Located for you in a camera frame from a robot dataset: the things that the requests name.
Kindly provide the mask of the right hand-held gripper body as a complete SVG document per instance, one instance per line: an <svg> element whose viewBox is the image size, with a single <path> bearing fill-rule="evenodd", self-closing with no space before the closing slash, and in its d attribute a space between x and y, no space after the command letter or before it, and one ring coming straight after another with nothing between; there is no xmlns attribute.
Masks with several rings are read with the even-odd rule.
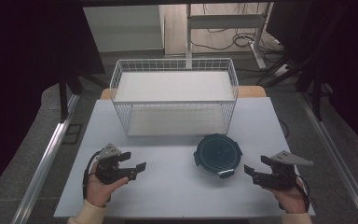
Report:
<svg viewBox="0 0 358 224"><path fill-rule="evenodd" d="M260 173L258 186L268 189L287 190L296 185L296 165L313 165L312 161L303 159L291 152L282 151L272 157L275 166L270 167L271 173Z"/></svg>

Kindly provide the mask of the white power strip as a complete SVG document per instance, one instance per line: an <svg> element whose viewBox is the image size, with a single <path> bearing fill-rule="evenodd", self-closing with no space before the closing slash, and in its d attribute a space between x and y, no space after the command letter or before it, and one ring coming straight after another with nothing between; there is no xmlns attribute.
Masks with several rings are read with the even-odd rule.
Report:
<svg viewBox="0 0 358 224"><path fill-rule="evenodd" d="M290 64L285 63L277 71L274 72L274 76L279 77L279 76L283 75L284 73L286 73L287 71L289 71L291 68L292 68L292 66Z"/></svg>

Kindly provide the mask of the white wire shelf rack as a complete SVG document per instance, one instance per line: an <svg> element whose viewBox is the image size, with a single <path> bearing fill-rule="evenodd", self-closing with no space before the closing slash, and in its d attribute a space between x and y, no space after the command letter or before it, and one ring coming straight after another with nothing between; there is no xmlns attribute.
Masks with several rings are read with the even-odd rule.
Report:
<svg viewBox="0 0 358 224"><path fill-rule="evenodd" d="M119 60L110 96L128 136L226 134L239 94L229 58Z"/></svg>

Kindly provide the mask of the white desk frame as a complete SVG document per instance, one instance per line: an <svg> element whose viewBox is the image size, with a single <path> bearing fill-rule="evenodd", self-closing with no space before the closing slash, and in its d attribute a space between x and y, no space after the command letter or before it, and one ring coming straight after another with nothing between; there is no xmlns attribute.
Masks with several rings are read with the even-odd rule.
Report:
<svg viewBox="0 0 358 224"><path fill-rule="evenodd" d="M258 68L266 70L267 66L259 50L259 42L269 14L270 3L267 3L260 14L241 15L192 15L191 5L186 4L186 58L192 58L191 31L194 29L255 29L254 40L250 49L255 57Z"/></svg>

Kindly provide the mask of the dark round container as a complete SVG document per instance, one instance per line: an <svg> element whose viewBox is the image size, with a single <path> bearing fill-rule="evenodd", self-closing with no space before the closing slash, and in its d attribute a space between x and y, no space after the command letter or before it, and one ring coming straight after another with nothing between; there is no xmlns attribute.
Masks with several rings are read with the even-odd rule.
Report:
<svg viewBox="0 0 358 224"><path fill-rule="evenodd" d="M237 142L216 133L204 136L193 156L197 166L220 178L228 178L235 174L242 152Z"/></svg>

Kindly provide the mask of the aluminium rail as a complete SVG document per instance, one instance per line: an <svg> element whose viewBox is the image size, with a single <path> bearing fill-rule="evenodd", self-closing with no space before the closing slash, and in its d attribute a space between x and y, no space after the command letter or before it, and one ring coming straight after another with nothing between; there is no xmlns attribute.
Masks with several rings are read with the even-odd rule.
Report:
<svg viewBox="0 0 358 224"><path fill-rule="evenodd" d="M343 160L336 144L331 138L329 132L326 130L324 123L319 121L314 115L308 95L305 92L299 92L297 95L310 119L312 126L315 129L315 132L319 135L330 160L336 167L338 175L340 176L346 190L350 194L351 199L358 210L358 182L351 173L347 163Z"/></svg>
<svg viewBox="0 0 358 224"><path fill-rule="evenodd" d="M48 142L48 146L46 147L45 152L41 158L41 161L39 162L34 172L34 176L31 179L31 182L25 191L21 203L10 224L26 224L30 215L32 214L36 200L39 196L39 193L41 192L41 189L43 188L43 185L45 184L48 172L55 160L58 149L62 143L62 139L64 138L64 135L75 113L79 98L79 95L73 94L70 97L69 102L66 104L68 107L68 115L63 121L60 121L57 124L53 135Z"/></svg>

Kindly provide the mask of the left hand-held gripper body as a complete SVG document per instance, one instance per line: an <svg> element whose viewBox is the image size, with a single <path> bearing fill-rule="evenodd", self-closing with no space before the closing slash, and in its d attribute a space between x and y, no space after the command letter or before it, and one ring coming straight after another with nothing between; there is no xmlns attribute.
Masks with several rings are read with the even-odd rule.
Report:
<svg viewBox="0 0 358 224"><path fill-rule="evenodd" d="M119 168L121 161L118 160L121 153L120 149L109 143L98 154L95 175L102 183L112 184L123 178L122 171L125 168Z"/></svg>

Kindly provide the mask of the person's right hand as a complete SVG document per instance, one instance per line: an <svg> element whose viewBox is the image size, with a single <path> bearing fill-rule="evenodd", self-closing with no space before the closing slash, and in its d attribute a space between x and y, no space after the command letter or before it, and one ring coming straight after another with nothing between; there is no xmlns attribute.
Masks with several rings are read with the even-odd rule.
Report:
<svg viewBox="0 0 358 224"><path fill-rule="evenodd" d="M300 187L300 190L296 187L288 190L268 189L268 191L274 194L274 197L278 200L287 214L307 213L306 203L302 195L303 184L299 179L296 180L296 184Z"/></svg>

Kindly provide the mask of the white cabinet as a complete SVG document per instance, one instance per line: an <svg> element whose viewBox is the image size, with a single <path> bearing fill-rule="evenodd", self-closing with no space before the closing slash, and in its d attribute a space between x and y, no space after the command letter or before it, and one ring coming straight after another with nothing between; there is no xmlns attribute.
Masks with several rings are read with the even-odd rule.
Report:
<svg viewBox="0 0 358 224"><path fill-rule="evenodd" d="M163 49L158 6L84 7L100 52Z"/></svg>

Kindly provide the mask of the black metal stand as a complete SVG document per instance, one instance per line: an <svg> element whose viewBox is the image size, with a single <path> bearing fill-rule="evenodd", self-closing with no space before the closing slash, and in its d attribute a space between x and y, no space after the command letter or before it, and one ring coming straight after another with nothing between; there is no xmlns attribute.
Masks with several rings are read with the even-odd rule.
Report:
<svg viewBox="0 0 358 224"><path fill-rule="evenodd" d="M67 89L70 89L72 94L78 95L83 91L78 75L73 70L67 70L60 73L59 93L60 93L60 106L61 106L61 119L63 123L68 117L68 99Z"/></svg>
<svg viewBox="0 0 358 224"><path fill-rule="evenodd" d="M323 93L324 78L317 67L305 67L296 82L296 90L305 92L310 98L310 108L318 121L322 121L321 99Z"/></svg>

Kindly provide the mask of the wooden table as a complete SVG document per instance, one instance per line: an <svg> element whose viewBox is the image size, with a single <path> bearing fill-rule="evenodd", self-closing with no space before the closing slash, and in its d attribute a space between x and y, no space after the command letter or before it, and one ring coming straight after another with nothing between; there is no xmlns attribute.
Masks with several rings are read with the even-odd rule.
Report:
<svg viewBox="0 0 358 224"><path fill-rule="evenodd" d="M254 97L266 97L265 90L260 86L239 86L238 97L239 98L254 98ZM101 100L110 99L110 91L108 89L103 90Z"/></svg>

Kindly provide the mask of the dark curtain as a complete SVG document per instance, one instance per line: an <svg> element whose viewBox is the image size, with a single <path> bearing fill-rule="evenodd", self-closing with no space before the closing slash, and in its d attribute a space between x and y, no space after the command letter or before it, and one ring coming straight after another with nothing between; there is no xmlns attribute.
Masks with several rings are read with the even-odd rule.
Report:
<svg viewBox="0 0 358 224"><path fill-rule="evenodd" d="M294 63L310 63L296 87L329 85L331 105L358 135L358 0L277 0L267 32Z"/></svg>
<svg viewBox="0 0 358 224"><path fill-rule="evenodd" d="M0 176L32 126L44 90L62 75L103 72L83 7L0 0Z"/></svg>

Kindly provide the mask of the person's left hand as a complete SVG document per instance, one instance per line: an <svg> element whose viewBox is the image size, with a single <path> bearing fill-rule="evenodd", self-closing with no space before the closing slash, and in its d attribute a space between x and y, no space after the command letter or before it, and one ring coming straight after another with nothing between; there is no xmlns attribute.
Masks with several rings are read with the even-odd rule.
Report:
<svg viewBox="0 0 358 224"><path fill-rule="evenodd" d="M118 188L129 182L127 177L123 177L118 181L106 185L102 183L96 176L97 161L93 163L90 173L88 174L86 185L86 200L94 206L105 207L111 194Z"/></svg>

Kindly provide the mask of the black floor frame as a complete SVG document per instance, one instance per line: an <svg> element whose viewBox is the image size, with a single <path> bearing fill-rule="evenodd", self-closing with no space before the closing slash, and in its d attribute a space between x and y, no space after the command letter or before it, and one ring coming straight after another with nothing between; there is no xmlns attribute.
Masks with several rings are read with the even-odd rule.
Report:
<svg viewBox="0 0 358 224"><path fill-rule="evenodd" d="M64 145L76 145L81 135L82 123L70 124L66 130L62 143Z"/></svg>

